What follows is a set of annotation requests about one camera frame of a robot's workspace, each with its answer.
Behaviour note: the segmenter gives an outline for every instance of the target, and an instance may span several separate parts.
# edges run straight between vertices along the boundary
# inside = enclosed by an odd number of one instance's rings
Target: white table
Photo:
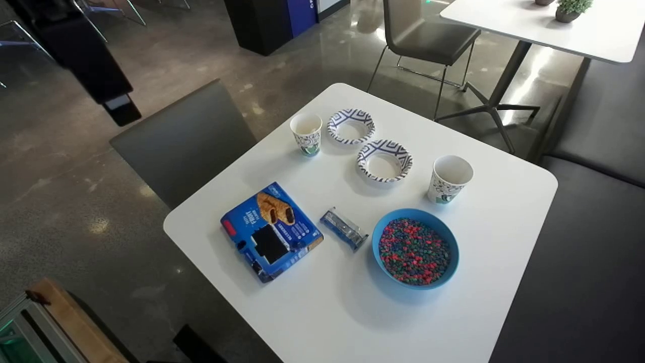
[[[535,7],[532,0],[455,0],[450,5],[442,12],[443,19],[513,36],[521,42],[489,100],[476,92],[477,100],[483,104],[481,108],[446,116],[442,120],[485,112],[503,125],[498,112],[532,112],[532,108],[503,105],[503,97],[532,44],[583,55],[587,64],[590,59],[631,62],[643,32],[643,0],[592,0],[592,7],[571,25],[555,20],[557,7],[557,0],[544,9]]]
[[[414,156],[407,179],[391,191],[367,186],[357,152],[325,141],[307,159],[283,124],[234,166],[174,209],[167,236],[285,361],[487,361],[557,191],[532,164],[446,129],[349,84],[333,84],[305,110],[329,120],[359,108],[374,116],[374,140],[394,140]],[[454,205],[424,200],[431,161],[455,153],[476,176]],[[439,216],[455,235],[462,263],[438,290],[407,290],[377,270],[372,248],[350,253],[325,227],[325,242],[289,272],[263,284],[220,227],[222,215],[271,181],[319,221],[330,205],[372,230],[398,207]]]

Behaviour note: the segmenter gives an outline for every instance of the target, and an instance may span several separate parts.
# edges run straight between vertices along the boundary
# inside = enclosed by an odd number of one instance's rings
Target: white bowl with blue pattern
[[[398,186],[412,170],[412,156],[390,140],[377,140],[360,147],[359,174],[374,186]]]
[[[340,110],[329,122],[329,135],[347,147],[362,146],[376,134],[376,122],[360,110]]]

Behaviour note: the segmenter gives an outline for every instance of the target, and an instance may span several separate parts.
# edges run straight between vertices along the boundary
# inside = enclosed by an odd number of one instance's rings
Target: box
[[[325,239],[276,181],[220,222],[263,282],[274,280]]]

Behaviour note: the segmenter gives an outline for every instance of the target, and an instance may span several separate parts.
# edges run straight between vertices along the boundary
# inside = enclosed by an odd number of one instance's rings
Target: white paper cup
[[[294,116],[291,120],[291,131],[303,153],[316,156],[320,152],[322,120],[312,114]]]
[[[472,166],[458,157],[446,156],[435,161],[426,198],[435,204],[450,204],[472,179]]]

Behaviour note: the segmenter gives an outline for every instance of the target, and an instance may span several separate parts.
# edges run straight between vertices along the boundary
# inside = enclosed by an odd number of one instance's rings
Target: concrete floor
[[[151,116],[222,78],[261,140],[330,83],[365,88],[383,49],[382,11],[353,0],[272,56],[235,44],[222,0],[139,0],[148,26],[113,15],[92,20]],[[489,93],[515,41],[481,34],[470,83]],[[387,53],[376,96],[431,116],[438,83],[404,72]],[[532,147],[581,59],[535,47],[508,101],[540,105],[532,125],[508,117],[521,156]],[[438,75],[438,64],[404,59]],[[463,60],[452,78],[459,78]],[[40,277],[75,293],[141,361],[184,361],[172,339],[191,325],[228,361],[279,361],[161,233],[170,213],[108,147],[120,129],[80,84],[35,49],[0,49],[0,304]],[[448,92],[442,114],[476,105]],[[448,124],[504,146],[492,120]]]

